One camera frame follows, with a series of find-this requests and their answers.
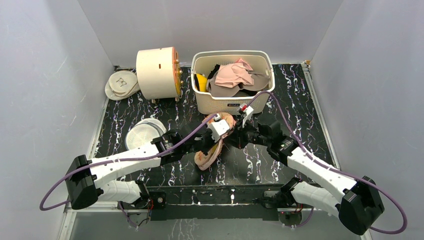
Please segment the floral mesh laundry bag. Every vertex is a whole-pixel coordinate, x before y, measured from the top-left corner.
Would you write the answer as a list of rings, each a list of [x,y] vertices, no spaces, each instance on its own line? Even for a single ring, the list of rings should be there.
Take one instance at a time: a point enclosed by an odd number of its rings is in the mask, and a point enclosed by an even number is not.
[[[234,117],[227,112],[219,112],[222,119],[224,119],[229,127],[232,130],[236,125],[236,120]],[[207,170],[218,158],[222,151],[222,147],[224,145],[224,138],[229,136],[229,133],[224,134],[221,139],[207,152],[207,154],[202,151],[198,151],[194,155],[194,162],[198,166],[198,168],[202,171]]]

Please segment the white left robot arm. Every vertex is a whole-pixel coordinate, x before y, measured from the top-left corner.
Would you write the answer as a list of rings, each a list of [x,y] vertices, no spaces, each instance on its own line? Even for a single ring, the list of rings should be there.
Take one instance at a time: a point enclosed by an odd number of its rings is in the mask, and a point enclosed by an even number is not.
[[[201,152],[208,155],[230,130],[223,121],[203,123],[183,134],[169,130],[150,142],[102,158],[77,156],[67,170],[65,184],[73,210],[90,207],[98,201],[116,201],[144,208],[150,195],[140,181],[119,181],[133,172],[178,162],[183,156]]]

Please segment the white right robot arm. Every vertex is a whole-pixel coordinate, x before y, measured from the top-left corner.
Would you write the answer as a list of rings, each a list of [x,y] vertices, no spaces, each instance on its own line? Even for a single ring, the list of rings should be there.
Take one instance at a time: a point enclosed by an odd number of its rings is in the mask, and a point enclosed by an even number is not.
[[[292,137],[284,134],[278,122],[270,125],[237,123],[224,143],[238,149],[248,144],[265,146],[277,162],[297,170],[312,179],[311,185],[293,177],[280,190],[268,190],[257,200],[265,208],[288,208],[309,205],[337,217],[352,233],[363,235],[385,211],[379,192],[361,180],[336,172],[332,165],[311,160]]]

